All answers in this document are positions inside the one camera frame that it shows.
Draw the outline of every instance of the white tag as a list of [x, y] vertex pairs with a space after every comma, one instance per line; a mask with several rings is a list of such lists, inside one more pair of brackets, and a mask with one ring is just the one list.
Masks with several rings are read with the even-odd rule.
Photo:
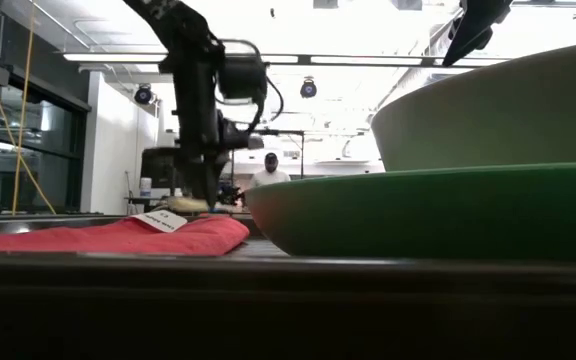
[[167, 233], [175, 232], [177, 229], [188, 223], [186, 218], [175, 215], [166, 210], [152, 211], [145, 214], [133, 215], [131, 217], [139, 219], [155, 229]]

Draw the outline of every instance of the white container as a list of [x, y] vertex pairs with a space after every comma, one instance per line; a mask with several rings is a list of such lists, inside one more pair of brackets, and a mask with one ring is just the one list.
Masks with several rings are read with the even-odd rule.
[[141, 178], [139, 179], [139, 195], [142, 197], [150, 197], [152, 189], [152, 179], [151, 178]]
[[161, 134], [159, 139], [157, 139], [157, 146], [158, 147], [174, 147], [176, 138], [177, 138], [177, 134], [175, 134], [171, 129], [167, 129], [166, 132]]
[[411, 92], [372, 129], [387, 171], [576, 162], [576, 46]]

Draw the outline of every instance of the red cloth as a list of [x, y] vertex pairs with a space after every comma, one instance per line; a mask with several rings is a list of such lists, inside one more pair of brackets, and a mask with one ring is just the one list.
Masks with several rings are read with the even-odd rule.
[[223, 255], [248, 234], [248, 228], [229, 217], [196, 220], [173, 233], [126, 218], [103, 226], [0, 234], [0, 251]]

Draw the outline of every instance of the green plate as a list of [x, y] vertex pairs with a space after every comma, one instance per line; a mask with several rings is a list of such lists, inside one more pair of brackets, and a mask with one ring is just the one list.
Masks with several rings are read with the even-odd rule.
[[291, 255], [576, 261], [576, 164], [302, 180], [246, 201]]

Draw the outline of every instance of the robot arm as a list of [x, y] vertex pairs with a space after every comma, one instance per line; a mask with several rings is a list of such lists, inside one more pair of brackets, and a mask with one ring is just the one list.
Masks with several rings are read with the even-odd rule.
[[491, 26], [504, 21], [513, 0], [461, 0], [464, 15], [455, 19], [450, 30], [452, 40], [443, 65], [452, 66], [473, 50], [482, 50], [492, 38]]
[[[210, 208], [217, 200], [218, 180], [229, 152], [249, 147], [266, 99], [266, 65], [259, 51], [226, 56], [222, 41], [210, 31], [206, 19], [177, 0], [124, 0], [153, 29], [168, 56], [161, 73], [173, 75], [179, 118], [178, 148], [159, 149], [173, 156], [195, 198]], [[224, 99], [252, 99], [258, 111], [245, 131], [224, 118], [216, 108], [215, 87]]]

